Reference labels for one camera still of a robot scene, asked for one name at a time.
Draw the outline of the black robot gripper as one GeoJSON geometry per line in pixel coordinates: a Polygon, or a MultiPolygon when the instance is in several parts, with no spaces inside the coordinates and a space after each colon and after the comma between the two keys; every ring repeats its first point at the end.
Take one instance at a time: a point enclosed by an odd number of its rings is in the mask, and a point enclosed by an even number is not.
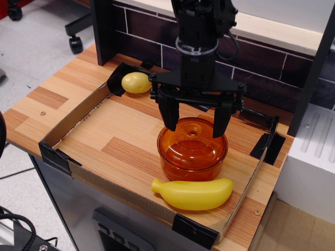
{"type": "Polygon", "coordinates": [[[180,68],[149,76],[151,98],[159,104],[164,125],[176,130],[180,103],[215,107],[213,138],[223,136],[231,115],[243,107],[246,86],[216,70],[218,41],[208,47],[195,47],[177,38],[175,45],[181,56],[180,68]]]}

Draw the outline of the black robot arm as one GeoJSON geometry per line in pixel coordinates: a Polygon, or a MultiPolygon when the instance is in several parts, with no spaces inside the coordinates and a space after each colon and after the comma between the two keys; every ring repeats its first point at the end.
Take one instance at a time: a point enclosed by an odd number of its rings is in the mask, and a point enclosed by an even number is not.
{"type": "Polygon", "coordinates": [[[231,34],[238,11],[231,1],[172,1],[172,6],[178,23],[175,46],[181,67],[151,74],[151,97],[171,131],[176,130],[181,103],[213,107],[213,138],[218,138],[224,135],[231,115],[242,110],[247,88],[215,67],[218,40],[231,34]]]}

